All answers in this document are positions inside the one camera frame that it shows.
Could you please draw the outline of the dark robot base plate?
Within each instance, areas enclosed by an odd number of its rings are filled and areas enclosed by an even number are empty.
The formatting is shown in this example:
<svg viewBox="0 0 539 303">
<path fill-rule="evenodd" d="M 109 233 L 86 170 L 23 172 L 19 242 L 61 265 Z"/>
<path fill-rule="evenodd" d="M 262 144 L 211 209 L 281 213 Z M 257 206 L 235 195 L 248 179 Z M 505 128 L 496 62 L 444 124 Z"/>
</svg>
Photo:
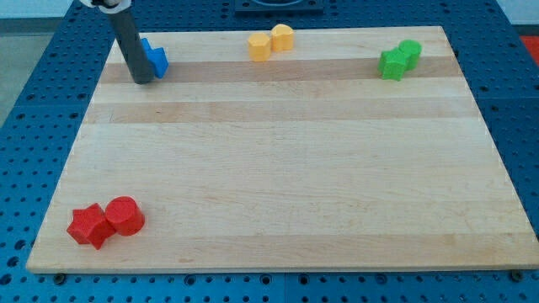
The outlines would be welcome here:
<svg viewBox="0 0 539 303">
<path fill-rule="evenodd" d="M 324 0 L 233 0 L 235 14 L 321 13 Z"/>
</svg>

